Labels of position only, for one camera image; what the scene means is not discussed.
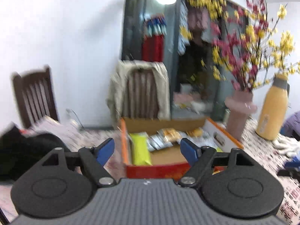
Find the orange crisps snack packet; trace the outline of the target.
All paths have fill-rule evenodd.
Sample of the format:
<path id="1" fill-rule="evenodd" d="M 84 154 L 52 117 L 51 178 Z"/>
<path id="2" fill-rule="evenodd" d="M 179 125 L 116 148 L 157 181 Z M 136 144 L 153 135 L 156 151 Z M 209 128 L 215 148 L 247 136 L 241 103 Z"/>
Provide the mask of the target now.
<path id="1" fill-rule="evenodd" d="M 173 128 L 162 129 L 162 135 L 164 142 L 176 142 L 181 138 L 181 134 Z"/>

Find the green snack packet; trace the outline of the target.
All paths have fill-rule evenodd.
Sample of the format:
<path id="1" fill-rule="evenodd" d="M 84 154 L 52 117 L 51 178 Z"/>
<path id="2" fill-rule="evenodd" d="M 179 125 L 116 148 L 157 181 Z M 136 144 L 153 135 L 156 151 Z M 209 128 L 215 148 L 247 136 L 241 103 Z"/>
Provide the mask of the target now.
<path id="1" fill-rule="evenodd" d="M 132 142 L 132 164 L 135 166 L 151 166 L 150 151 L 147 147 L 147 133 L 130 133 L 129 136 Z"/>

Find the white work gloves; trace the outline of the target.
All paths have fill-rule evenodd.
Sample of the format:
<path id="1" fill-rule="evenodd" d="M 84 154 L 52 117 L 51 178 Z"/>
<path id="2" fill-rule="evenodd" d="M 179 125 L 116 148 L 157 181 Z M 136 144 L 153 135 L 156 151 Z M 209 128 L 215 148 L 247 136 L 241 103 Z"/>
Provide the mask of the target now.
<path id="1" fill-rule="evenodd" d="M 278 134 L 277 138 L 272 141 L 273 148 L 277 154 L 294 158 L 299 154 L 299 141 L 295 138 L 286 137 Z"/>

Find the calligraphy print tablecloth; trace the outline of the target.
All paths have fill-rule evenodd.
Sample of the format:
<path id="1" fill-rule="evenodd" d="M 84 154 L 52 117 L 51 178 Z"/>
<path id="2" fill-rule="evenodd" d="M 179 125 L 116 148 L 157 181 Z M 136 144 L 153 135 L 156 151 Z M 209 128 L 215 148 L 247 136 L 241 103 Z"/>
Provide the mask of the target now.
<path id="1" fill-rule="evenodd" d="M 256 125 L 257 122 L 253 119 L 246 122 L 241 143 L 247 154 L 275 175 L 288 159 L 277 154 L 271 142 L 261 139 L 255 134 Z M 28 137 L 42 132 L 55 134 L 72 151 L 78 150 L 80 147 L 99 144 L 109 137 L 114 138 L 116 150 L 106 168 L 114 178 L 124 177 L 125 168 L 122 164 L 121 150 L 122 144 L 128 139 L 128 136 L 123 122 L 117 130 L 80 130 L 78 123 L 73 120 L 67 124 L 60 124 L 46 117 L 38 124 L 25 130 L 24 134 Z M 299 183 L 288 177 L 280 177 L 279 181 L 284 188 L 285 196 L 277 216 L 289 224 L 299 224 Z"/>

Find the person in purple clothes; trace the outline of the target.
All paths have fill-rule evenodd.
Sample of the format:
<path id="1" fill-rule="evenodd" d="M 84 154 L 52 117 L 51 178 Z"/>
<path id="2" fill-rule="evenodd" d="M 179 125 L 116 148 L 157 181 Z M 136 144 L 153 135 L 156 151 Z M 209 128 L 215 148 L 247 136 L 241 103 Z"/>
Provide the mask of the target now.
<path id="1" fill-rule="evenodd" d="M 288 117 L 280 130 L 280 134 L 294 138 L 299 141 L 300 139 L 300 111 L 293 113 Z"/>

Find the yellow thermos jug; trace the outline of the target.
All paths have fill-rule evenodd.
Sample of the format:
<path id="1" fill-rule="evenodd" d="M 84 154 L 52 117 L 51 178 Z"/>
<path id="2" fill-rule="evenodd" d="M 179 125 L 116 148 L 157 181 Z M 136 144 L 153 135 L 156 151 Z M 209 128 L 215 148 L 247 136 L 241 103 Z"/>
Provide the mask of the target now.
<path id="1" fill-rule="evenodd" d="M 273 141 L 280 132 L 288 107 L 288 77 L 277 74 L 268 90 L 255 132 L 263 139 Z"/>

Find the red cardboard snack box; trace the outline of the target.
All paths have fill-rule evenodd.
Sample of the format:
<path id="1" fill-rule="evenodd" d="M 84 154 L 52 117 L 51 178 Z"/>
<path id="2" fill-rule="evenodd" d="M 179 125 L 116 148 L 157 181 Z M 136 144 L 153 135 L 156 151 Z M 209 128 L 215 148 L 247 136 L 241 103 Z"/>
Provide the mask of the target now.
<path id="1" fill-rule="evenodd" d="M 173 128 L 177 131 L 187 132 L 198 127 L 203 128 L 210 135 L 217 137 L 217 146 L 224 152 L 232 148 L 243 149 L 243 144 L 234 139 L 224 128 L 220 127 L 209 117 L 199 119 L 130 119 L 119 120 L 121 131 L 121 150 L 124 172 L 127 178 L 173 178 L 180 179 L 190 168 L 180 151 L 179 144 L 150 153 L 151 165 L 136 166 L 132 163 L 133 151 L 129 134 L 146 132 L 152 136 L 163 128 Z"/>

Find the pink ceramic vase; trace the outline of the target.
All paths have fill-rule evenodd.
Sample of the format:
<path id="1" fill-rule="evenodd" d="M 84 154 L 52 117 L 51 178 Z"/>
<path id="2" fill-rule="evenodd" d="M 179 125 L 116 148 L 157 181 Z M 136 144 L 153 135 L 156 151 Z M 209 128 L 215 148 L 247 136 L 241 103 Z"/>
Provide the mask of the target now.
<path id="1" fill-rule="evenodd" d="M 226 131 L 239 141 L 248 117 L 258 109 L 253 103 L 253 94 L 235 90 L 225 99 L 225 106 L 230 110 Z"/>

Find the beige jacket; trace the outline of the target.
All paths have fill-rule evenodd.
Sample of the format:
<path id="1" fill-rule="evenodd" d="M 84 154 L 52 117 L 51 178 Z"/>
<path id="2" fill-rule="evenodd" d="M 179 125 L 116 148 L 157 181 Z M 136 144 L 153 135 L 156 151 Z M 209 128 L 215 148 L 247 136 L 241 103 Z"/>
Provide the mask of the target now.
<path id="1" fill-rule="evenodd" d="M 107 106 L 113 124 L 117 124 L 123 116 L 123 103 L 129 74 L 135 69 L 151 69 L 157 87 L 158 118 L 169 120 L 170 92 L 169 77 L 165 65 L 162 62 L 146 62 L 141 60 L 120 60 L 110 78 Z"/>

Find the black cloth bundle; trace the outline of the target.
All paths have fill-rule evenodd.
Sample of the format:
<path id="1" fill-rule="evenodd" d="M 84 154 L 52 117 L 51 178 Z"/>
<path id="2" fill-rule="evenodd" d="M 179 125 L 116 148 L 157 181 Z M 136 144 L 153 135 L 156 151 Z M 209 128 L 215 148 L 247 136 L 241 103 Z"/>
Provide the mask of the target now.
<path id="1" fill-rule="evenodd" d="M 10 124 L 1 133 L 1 181 L 17 180 L 57 147 L 70 151 L 59 137 L 51 133 L 27 137 L 14 123 Z"/>

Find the chair with beige jacket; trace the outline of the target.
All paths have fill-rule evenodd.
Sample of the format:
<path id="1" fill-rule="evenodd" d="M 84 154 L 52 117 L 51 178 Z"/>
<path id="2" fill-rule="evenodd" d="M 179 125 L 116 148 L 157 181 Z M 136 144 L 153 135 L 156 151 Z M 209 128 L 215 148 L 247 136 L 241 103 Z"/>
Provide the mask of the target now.
<path id="1" fill-rule="evenodd" d="M 124 94 L 123 116 L 128 118 L 158 118 L 157 87 L 151 69 L 130 72 Z"/>

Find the dark wooden chair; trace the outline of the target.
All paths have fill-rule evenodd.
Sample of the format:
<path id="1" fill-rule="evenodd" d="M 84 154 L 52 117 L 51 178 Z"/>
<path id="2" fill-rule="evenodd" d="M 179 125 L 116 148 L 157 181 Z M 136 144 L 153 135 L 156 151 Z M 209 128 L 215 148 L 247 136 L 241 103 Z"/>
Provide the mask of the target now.
<path id="1" fill-rule="evenodd" d="M 30 128 L 43 117 L 59 121 L 52 89 L 51 68 L 12 74 L 12 86 L 20 120 Z"/>

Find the red and yellow flower branches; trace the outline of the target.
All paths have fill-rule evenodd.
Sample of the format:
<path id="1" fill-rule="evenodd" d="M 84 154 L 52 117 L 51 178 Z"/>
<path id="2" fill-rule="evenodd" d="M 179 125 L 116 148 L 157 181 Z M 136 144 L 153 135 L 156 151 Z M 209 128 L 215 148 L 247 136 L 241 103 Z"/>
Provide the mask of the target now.
<path id="1" fill-rule="evenodd" d="M 287 10 L 280 5 L 276 18 L 268 17 L 266 0 L 246 0 L 246 8 L 238 7 L 230 15 L 226 0 L 186 0 L 190 7 L 207 10 L 214 33 L 212 42 L 213 76 L 226 80 L 223 67 L 232 74 L 236 91 L 252 92 L 269 84 L 270 79 L 257 81 L 260 71 L 277 69 L 276 75 L 299 73 L 299 63 L 288 64 L 286 58 L 294 50 L 293 36 L 284 31 L 280 42 L 271 39 Z"/>

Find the red hanging garment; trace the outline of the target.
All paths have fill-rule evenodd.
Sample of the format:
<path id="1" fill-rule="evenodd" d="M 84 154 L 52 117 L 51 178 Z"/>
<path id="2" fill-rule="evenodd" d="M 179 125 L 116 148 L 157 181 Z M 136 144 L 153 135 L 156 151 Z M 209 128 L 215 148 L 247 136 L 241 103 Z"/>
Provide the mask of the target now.
<path id="1" fill-rule="evenodd" d="M 164 39 L 167 25 L 164 14 L 155 14 L 144 22 L 142 60 L 162 62 L 164 58 Z"/>

